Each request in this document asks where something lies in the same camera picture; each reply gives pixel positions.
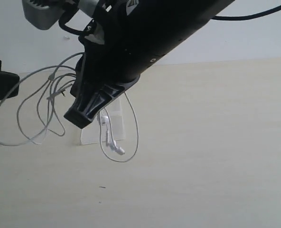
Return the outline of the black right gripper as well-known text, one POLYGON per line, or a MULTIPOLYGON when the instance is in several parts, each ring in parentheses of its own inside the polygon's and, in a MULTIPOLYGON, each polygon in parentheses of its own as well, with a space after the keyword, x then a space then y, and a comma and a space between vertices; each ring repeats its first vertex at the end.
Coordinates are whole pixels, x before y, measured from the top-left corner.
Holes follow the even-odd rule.
POLYGON ((229 0, 120 0, 95 8, 104 44, 86 44, 83 78, 131 82, 205 26, 229 0))

